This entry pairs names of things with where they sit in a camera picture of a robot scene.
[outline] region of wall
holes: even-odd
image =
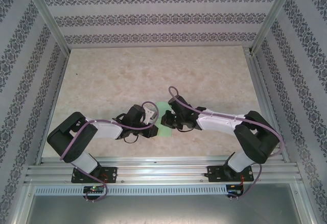
[[[327,0],[286,0],[256,54],[318,223],[327,223]]]
[[[45,0],[71,48],[250,47],[274,0]]]
[[[35,163],[66,57],[31,0],[0,0],[0,223]]]

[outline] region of marble surface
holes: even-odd
[[[260,111],[241,46],[74,49],[49,131],[75,111],[109,119],[144,101],[167,102],[170,85],[193,107]],[[239,148],[224,133],[173,130],[172,137],[140,136],[134,144],[93,139],[87,151],[95,157],[172,157],[230,155]],[[58,155],[46,143],[43,157]]]

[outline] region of vent grille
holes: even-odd
[[[39,186],[36,196],[77,196],[83,194],[84,186]],[[209,195],[227,194],[226,185],[201,186],[108,186],[108,195]]]

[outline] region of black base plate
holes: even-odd
[[[117,167],[102,167],[98,179],[104,183],[116,183]],[[96,180],[79,172],[76,168],[73,170],[72,183],[99,183]]]
[[[240,182],[243,176],[244,182],[253,182],[254,177],[251,166],[246,167],[242,172],[236,173],[233,179],[229,179],[224,174],[223,165],[211,165],[207,167],[208,173],[204,176],[208,177],[209,182]]]

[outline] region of aluminum frame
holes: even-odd
[[[256,35],[253,45],[251,47],[251,53],[256,53],[260,48],[260,45],[264,38],[266,37],[270,27],[272,26],[273,22],[275,21],[279,11],[283,7],[283,4],[286,0],[275,0],[272,7],[270,8],[269,13],[267,14],[266,19],[264,20],[262,26],[259,29],[258,34]]]
[[[276,119],[271,109],[267,90],[263,86],[261,74],[255,59],[248,48],[244,49],[254,89],[258,97],[263,116],[275,129]],[[217,157],[166,157],[166,158],[97,158],[103,166],[118,167],[117,183],[114,186],[224,186],[234,183],[209,183],[204,176],[208,165],[222,165],[227,156]],[[252,166],[257,177],[259,166]],[[57,158],[43,158],[40,165],[29,166],[22,187],[14,217],[10,223],[26,223],[32,207],[37,186],[84,186],[72,184],[73,167],[60,162]],[[263,172],[257,184],[289,184],[297,212],[302,223],[316,224],[301,174],[296,163],[290,163],[286,150],[282,155],[268,159],[263,165]]]

